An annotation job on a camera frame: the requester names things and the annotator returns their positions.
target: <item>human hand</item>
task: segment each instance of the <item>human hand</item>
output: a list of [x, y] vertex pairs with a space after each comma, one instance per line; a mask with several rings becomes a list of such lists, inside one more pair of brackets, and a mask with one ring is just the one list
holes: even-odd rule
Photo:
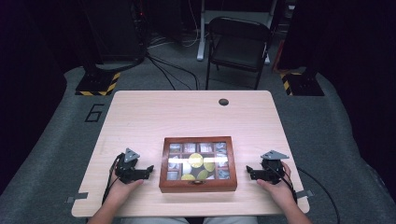
[[[282, 162], [283, 167], [285, 168], [285, 173], [286, 175], [284, 176], [285, 180], [290, 182], [290, 168], [289, 166], [285, 163]], [[259, 184], [263, 189], [267, 190], [270, 194], [275, 203], [282, 209], [284, 210], [285, 208], [291, 206], [292, 204], [296, 204], [293, 195], [291, 193], [291, 190], [289, 186], [281, 180], [279, 183], [273, 185], [269, 182], [266, 182], [262, 179], [257, 180], [257, 184]]]
[[110, 188], [110, 192], [107, 195], [105, 203], [111, 203], [112, 206], [116, 207], [121, 207], [128, 199], [131, 192], [143, 184], [142, 179], [133, 181], [129, 184], [124, 184], [117, 178], [114, 171], [111, 176], [111, 183], [113, 182], [114, 184]]

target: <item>metal bracket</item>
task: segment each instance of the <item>metal bracket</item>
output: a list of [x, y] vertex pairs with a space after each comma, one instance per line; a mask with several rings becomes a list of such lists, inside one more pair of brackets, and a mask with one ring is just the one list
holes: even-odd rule
[[73, 203], [75, 200], [78, 199], [87, 199], [88, 197], [88, 192], [83, 192], [83, 193], [77, 193], [74, 197], [67, 197], [65, 203]]
[[139, 157], [140, 157], [139, 154], [137, 154], [136, 152], [132, 151], [128, 147], [126, 148], [126, 150], [125, 150], [125, 159], [124, 159], [125, 162], [136, 160]]
[[282, 160], [282, 159], [288, 159], [289, 156], [284, 155], [280, 152], [271, 150], [265, 154], [262, 155], [263, 159], [269, 160], [269, 161], [274, 161], [274, 160]]
[[312, 190], [310, 189], [298, 191], [296, 194], [297, 194], [297, 198], [303, 198], [303, 197], [309, 198], [315, 196], [314, 192], [312, 192]]

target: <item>dark background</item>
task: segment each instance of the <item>dark background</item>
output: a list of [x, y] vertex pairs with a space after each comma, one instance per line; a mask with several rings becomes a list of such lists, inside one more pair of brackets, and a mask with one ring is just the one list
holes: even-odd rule
[[[184, 25], [191, 28], [190, 9], [187, 1], [183, 2], [176, 10], [180, 11], [178, 16]], [[200, 2], [191, 1], [197, 22]], [[251, 10], [259, 8], [257, 2], [226, 5], [224, 9]], [[217, 9], [220, 3], [214, 1], [208, 8]], [[82, 51], [76, 47], [76, 35], [70, 31], [65, 14], [78, 21], [74, 32], [85, 43], [83, 55], [89, 58], [86, 62], [103, 63], [103, 55], [77, 0], [34, 3], [7, 0], [2, 1], [0, 10], [0, 190], [3, 192], [62, 100], [66, 87], [64, 73], [83, 65]], [[280, 60], [281, 68], [297, 68], [311, 64], [314, 59], [323, 59], [316, 61], [318, 71], [337, 89], [361, 156], [379, 172], [393, 199], [396, 198], [391, 165], [396, 159], [396, 121], [392, 113], [396, 71], [394, 11], [396, 7], [390, 0], [299, 1]], [[332, 27], [336, 31], [326, 32], [335, 21], [336, 26]]]

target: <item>wooden table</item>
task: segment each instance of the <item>wooden table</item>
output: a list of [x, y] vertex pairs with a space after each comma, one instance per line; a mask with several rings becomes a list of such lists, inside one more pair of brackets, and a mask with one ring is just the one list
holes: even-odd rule
[[[229, 104], [219, 104], [225, 98]], [[232, 192], [161, 193], [159, 180], [165, 137], [231, 136], [238, 187]], [[270, 195], [250, 180], [246, 165], [261, 169], [261, 155], [270, 150], [290, 156], [296, 191], [303, 189], [288, 141], [269, 91], [118, 91], [76, 200], [75, 217], [91, 217], [101, 206], [108, 170], [131, 148], [140, 154], [137, 169], [154, 165], [149, 180], [134, 191], [119, 217], [210, 217], [281, 213]], [[298, 201], [306, 213], [308, 200]]]

